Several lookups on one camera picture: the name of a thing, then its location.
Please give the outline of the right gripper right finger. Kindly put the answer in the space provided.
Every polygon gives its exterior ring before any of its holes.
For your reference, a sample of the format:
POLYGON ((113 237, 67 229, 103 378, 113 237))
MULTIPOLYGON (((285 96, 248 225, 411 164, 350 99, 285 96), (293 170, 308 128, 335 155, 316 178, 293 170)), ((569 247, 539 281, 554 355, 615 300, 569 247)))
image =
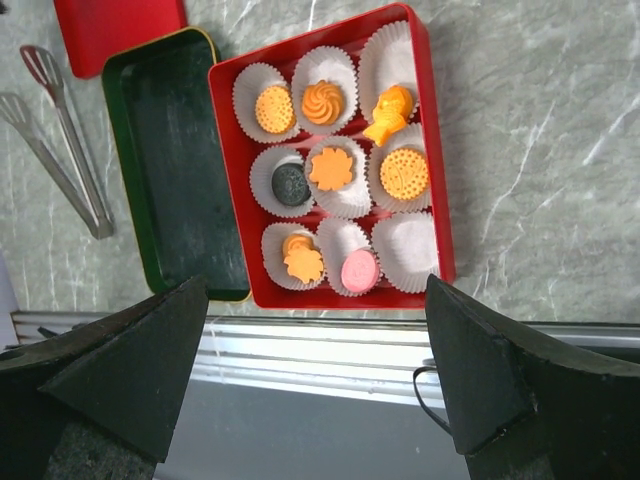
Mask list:
POLYGON ((638 478, 637 363, 536 331, 435 275, 426 320, 471 478, 638 478))

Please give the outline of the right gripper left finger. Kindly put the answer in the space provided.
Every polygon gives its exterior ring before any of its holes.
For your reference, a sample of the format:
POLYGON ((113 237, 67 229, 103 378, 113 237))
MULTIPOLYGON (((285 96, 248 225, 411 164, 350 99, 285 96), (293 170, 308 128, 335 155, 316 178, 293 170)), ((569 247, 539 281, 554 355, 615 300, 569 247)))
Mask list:
POLYGON ((191 278, 1 354, 4 479, 150 479, 167 458, 208 298, 191 278))

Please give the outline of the pink macaron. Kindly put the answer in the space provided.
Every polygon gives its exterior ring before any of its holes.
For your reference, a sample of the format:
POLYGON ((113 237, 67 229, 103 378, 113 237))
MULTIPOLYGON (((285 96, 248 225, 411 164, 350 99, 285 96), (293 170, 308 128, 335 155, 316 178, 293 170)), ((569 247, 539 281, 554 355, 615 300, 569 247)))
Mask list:
POLYGON ((351 293, 366 293, 380 278, 380 267, 376 256, 367 249, 351 252, 341 267, 341 282, 351 293))

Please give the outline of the black sandwich cookie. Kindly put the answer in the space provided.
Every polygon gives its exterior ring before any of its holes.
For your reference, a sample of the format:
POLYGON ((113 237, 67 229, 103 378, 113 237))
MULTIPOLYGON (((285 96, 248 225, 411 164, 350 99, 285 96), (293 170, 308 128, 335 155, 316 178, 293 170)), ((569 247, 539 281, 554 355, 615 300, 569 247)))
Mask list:
POLYGON ((289 207, 300 206, 311 197, 303 167, 298 163, 279 165, 272 174, 271 188, 275 198, 289 207))

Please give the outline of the round dotted biscuit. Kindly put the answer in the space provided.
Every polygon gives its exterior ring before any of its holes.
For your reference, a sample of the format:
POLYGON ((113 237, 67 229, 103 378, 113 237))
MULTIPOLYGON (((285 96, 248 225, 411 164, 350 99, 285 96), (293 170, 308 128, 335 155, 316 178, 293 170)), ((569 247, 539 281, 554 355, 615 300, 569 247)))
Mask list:
POLYGON ((398 148, 386 155, 379 175, 384 190, 402 201, 416 199, 430 185, 426 156, 412 148, 398 148))

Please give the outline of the black gold-rimmed tray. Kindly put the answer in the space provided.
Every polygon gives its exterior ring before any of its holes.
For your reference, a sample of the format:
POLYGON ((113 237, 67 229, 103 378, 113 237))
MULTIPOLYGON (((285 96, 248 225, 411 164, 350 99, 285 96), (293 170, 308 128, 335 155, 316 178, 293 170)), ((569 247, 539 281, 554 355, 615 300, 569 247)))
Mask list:
POLYGON ((108 115, 149 288, 203 276, 217 302, 250 295, 210 98, 210 36, 187 27, 109 58, 108 115))

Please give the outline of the orange flower cookie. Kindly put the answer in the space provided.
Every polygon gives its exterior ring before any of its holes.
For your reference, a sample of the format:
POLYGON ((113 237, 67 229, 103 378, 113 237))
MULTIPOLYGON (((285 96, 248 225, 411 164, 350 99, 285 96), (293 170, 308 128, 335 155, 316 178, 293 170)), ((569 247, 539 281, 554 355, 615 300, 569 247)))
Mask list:
POLYGON ((311 158, 309 179, 320 191, 338 191, 353 181, 353 164, 346 150, 324 147, 311 158))

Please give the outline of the round dotted orange cookie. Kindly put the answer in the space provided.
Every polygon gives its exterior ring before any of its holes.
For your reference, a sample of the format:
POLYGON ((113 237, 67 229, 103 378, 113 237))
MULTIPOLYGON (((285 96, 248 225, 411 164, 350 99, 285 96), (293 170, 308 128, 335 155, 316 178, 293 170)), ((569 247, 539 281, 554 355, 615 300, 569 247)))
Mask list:
POLYGON ((270 134, 284 134, 296 123, 290 92, 281 85, 269 86, 259 94, 254 113, 259 126, 270 134))

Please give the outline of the red cookie box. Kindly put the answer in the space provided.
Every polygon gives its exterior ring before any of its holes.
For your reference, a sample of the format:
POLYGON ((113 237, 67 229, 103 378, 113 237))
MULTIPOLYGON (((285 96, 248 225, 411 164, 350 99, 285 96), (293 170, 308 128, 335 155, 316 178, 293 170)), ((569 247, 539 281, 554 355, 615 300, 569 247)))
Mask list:
POLYGON ((366 40, 376 30, 394 21, 409 25, 413 47, 412 65, 417 69, 416 99, 421 128, 419 136, 425 142, 427 163, 432 178, 429 212, 435 220, 435 243, 439 275, 452 282, 456 277, 455 254, 449 215, 447 185, 443 162, 436 89, 432 66, 430 38, 427 27, 407 4, 394 3, 361 15, 312 30, 214 65, 208 73, 209 88, 215 111, 219 139, 236 215, 245 263, 255 303, 268 309, 286 310, 347 310, 347 309, 422 309, 426 297, 422 293, 404 293, 388 281, 360 297, 344 297, 328 283, 307 291, 291 291, 272 281, 263 264, 261 238, 276 217, 254 199, 250 191, 250 167, 265 145, 245 134, 232 108, 232 87, 243 69, 263 62, 290 79, 296 62, 308 51, 319 46, 335 46, 357 58, 366 40))

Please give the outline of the orange fish cookie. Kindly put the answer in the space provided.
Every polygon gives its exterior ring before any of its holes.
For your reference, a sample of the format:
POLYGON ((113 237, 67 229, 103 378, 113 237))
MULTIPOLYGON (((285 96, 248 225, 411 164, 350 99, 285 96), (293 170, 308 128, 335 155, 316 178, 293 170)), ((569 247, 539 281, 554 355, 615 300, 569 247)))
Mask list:
POLYGON ((372 112, 372 123, 363 131, 363 135, 377 147, 386 144, 389 138, 408 125, 414 108, 411 92, 394 85, 381 93, 372 112))

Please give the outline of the red box lid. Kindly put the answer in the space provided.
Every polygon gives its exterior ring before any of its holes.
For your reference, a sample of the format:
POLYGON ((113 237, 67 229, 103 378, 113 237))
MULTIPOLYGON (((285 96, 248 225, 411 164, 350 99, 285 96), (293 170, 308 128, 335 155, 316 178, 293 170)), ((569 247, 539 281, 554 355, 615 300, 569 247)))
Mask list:
POLYGON ((55 0, 73 75, 99 75, 107 59, 187 26, 181 0, 55 0))

